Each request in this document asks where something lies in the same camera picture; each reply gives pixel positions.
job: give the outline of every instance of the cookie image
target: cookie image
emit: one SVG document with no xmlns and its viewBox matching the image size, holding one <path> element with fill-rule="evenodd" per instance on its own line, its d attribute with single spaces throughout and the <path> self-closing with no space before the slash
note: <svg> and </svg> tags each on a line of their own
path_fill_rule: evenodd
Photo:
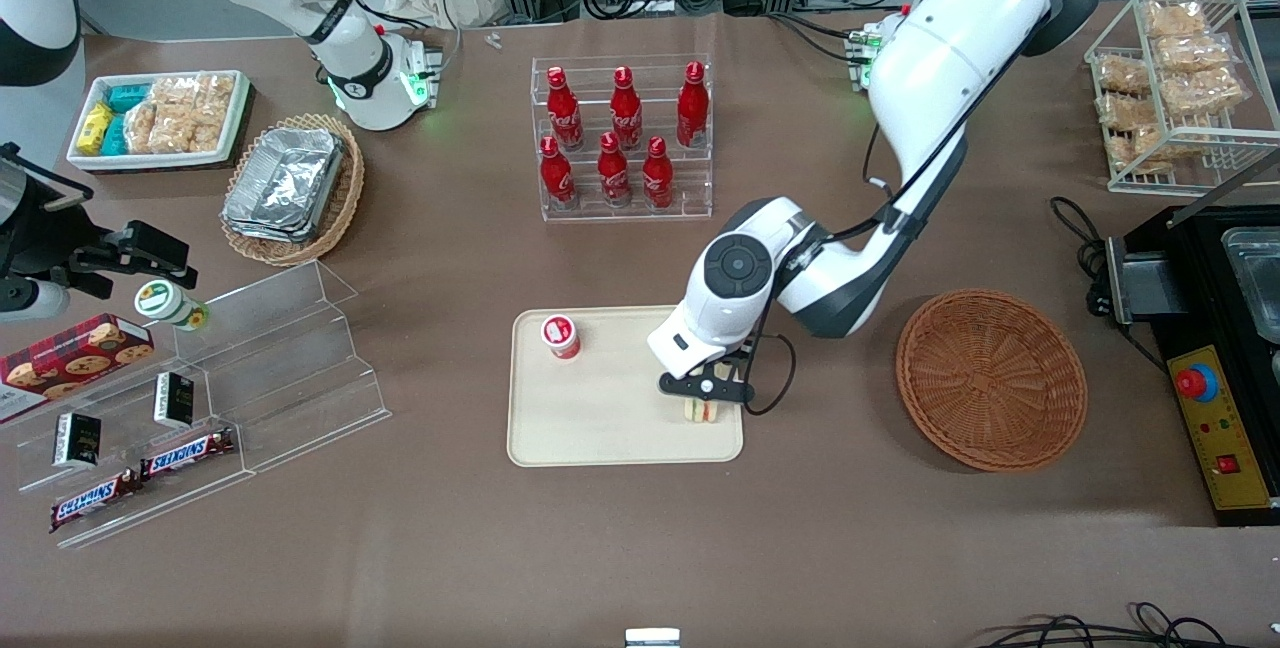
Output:
<svg viewBox="0 0 1280 648">
<path fill-rule="evenodd" d="M 91 375 L 101 373 L 111 366 L 111 359 L 102 356 L 82 356 L 67 364 L 67 373 L 72 375 Z"/>
<path fill-rule="evenodd" d="M 132 364 L 141 361 L 142 359 L 150 356 L 154 352 L 155 348 L 152 348 L 151 346 L 131 346 L 128 348 L 124 348 L 119 353 L 115 353 L 115 360 L 122 364 Z"/>
<path fill-rule="evenodd" d="M 46 389 L 44 396 L 46 398 L 50 398 L 50 401 L 56 401 L 58 398 L 61 398 L 63 396 L 70 393 L 73 389 L 77 389 L 79 387 L 81 387 L 79 383 L 60 383 L 50 389 Z"/>
<path fill-rule="evenodd" d="M 124 333 L 110 323 L 99 325 L 88 334 L 88 344 L 96 348 L 102 348 L 104 351 L 114 351 L 123 343 Z"/>
<path fill-rule="evenodd" d="M 9 377 L 5 378 L 4 382 L 14 388 L 35 388 L 36 385 L 45 383 L 45 379 L 36 375 L 36 370 L 31 366 L 31 364 L 22 364 L 20 366 L 10 370 Z"/>
</svg>

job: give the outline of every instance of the cookie box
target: cookie box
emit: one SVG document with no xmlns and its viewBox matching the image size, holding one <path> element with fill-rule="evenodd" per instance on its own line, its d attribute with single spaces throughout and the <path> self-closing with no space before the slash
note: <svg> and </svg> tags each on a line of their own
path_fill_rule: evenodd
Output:
<svg viewBox="0 0 1280 648">
<path fill-rule="evenodd" d="M 76 131 L 67 146 L 67 161 L 84 173 L 154 173 L 159 170 L 179 170 L 193 166 L 218 165 L 229 159 L 236 140 L 241 129 L 241 118 L 244 114 L 244 105 L 248 101 L 250 79 L 241 70 L 210 70 L 236 77 L 236 87 L 232 88 L 232 100 L 227 108 L 227 118 L 223 120 L 221 137 L 218 140 L 218 149 L 201 152 L 137 152 L 123 156 L 87 156 L 79 152 L 76 146 L 76 136 L 79 136 L 84 127 L 84 120 L 99 101 L 105 100 L 110 88 L 116 86 L 150 85 L 156 78 L 195 78 L 200 76 L 197 70 L 189 73 L 140 73 L 136 76 L 105 76 L 95 78 L 88 87 L 88 96 L 81 109 L 79 119 L 76 120 Z"/>
<path fill-rule="evenodd" d="M 147 329 L 111 314 L 14 352 L 0 361 L 0 424 L 154 352 Z"/>
</svg>

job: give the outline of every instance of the acrylic bottle rack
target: acrylic bottle rack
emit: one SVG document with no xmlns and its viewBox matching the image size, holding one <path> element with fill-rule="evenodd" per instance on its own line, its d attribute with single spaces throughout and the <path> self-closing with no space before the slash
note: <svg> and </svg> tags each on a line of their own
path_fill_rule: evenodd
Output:
<svg viewBox="0 0 1280 648">
<path fill-rule="evenodd" d="M 392 414 L 372 368 L 356 355 L 339 305 L 356 292 L 317 261 L 209 301 L 210 321 L 193 333 L 147 325 L 155 355 L 0 426 L 0 447 L 18 455 L 18 489 L 52 506 L 220 428 L 236 451 L 147 480 L 123 499 L 58 529 L 60 548 L 82 547 L 247 480 Z M 173 371 L 196 384 L 195 425 L 152 420 L 155 378 Z M 102 420 L 99 465 L 52 467 L 56 416 Z M 234 501 L 220 496 L 219 499 Z M 49 514 L 31 530 L 49 530 Z"/>
<path fill-rule="evenodd" d="M 712 100 L 707 115 L 707 147 L 686 149 L 676 142 L 676 100 L 685 85 L 685 67 L 689 61 L 701 61 L 707 67 L 703 83 Z M 640 96 L 644 140 L 634 151 L 627 151 L 627 178 L 631 184 L 631 205 L 614 209 L 604 202 L 600 187 L 600 174 L 596 172 L 596 159 L 600 152 L 600 134 L 612 129 L 609 99 L 613 97 L 613 69 L 620 65 L 631 68 L 636 93 Z M 543 186 L 538 165 L 540 152 L 538 142 L 552 136 L 552 123 L 547 111 L 547 97 L 550 88 L 547 83 L 547 69 L 561 67 L 568 79 L 568 86 L 577 96 L 582 113 L 582 147 L 564 151 L 573 170 L 573 184 L 577 188 L 579 207 L 567 211 L 552 209 L 550 200 Z M 571 220 L 689 220 L 712 215 L 712 146 L 714 138 L 716 95 L 713 87 L 710 56 L 707 54 L 672 54 L 654 56 L 598 56 L 534 59 L 530 95 L 534 118 L 534 179 L 538 184 L 538 197 L 541 205 L 543 220 L 561 223 Z M 667 141 L 667 156 L 675 170 L 673 201 L 671 207 L 650 211 L 644 201 L 645 150 L 650 137 L 662 136 Z"/>
</svg>

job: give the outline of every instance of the red emergency stop button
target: red emergency stop button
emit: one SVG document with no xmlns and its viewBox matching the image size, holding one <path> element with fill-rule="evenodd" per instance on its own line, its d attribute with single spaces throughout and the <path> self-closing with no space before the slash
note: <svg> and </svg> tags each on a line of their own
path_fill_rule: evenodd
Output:
<svg viewBox="0 0 1280 648">
<path fill-rule="evenodd" d="M 1217 397 L 1217 375 L 1203 364 L 1184 368 L 1174 377 L 1179 396 L 1207 403 Z"/>
<path fill-rule="evenodd" d="M 1235 460 L 1235 456 L 1219 456 L 1217 457 L 1217 473 L 1239 473 L 1240 461 Z"/>
</svg>

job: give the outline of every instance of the wicker basket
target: wicker basket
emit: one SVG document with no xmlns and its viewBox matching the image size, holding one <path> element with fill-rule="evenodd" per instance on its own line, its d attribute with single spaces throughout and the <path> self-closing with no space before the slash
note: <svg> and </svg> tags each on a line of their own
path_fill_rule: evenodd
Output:
<svg viewBox="0 0 1280 648">
<path fill-rule="evenodd" d="M 956 291 L 915 311 L 897 344 L 897 387 L 924 435 L 979 470 L 1057 460 L 1084 426 L 1084 370 L 1060 329 L 996 291 Z"/>
<path fill-rule="evenodd" d="M 346 151 L 342 154 L 342 164 L 338 166 L 340 173 L 334 182 L 333 192 L 329 193 L 329 204 L 325 206 L 324 216 L 320 219 L 320 234 L 316 238 L 306 243 L 250 238 L 248 236 L 236 233 L 228 224 L 223 223 L 223 233 L 227 234 L 232 247 L 239 255 L 269 265 L 287 268 L 319 259 L 333 250 L 338 245 L 338 241 L 342 239 L 342 234 L 347 232 L 351 219 L 356 215 L 360 191 L 365 187 L 365 160 L 360 155 L 360 146 L 356 145 L 356 137 L 352 136 L 346 126 L 329 118 L 329 115 L 307 114 L 285 118 L 260 133 L 241 155 L 239 161 L 236 164 L 236 173 L 232 174 L 232 181 L 227 187 L 227 193 L 230 193 L 236 188 L 236 182 L 239 179 L 250 154 L 257 147 L 262 136 L 266 136 L 268 131 L 275 128 L 324 128 L 342 137 L 343 143 L 346 143 Z"/>
</svg>

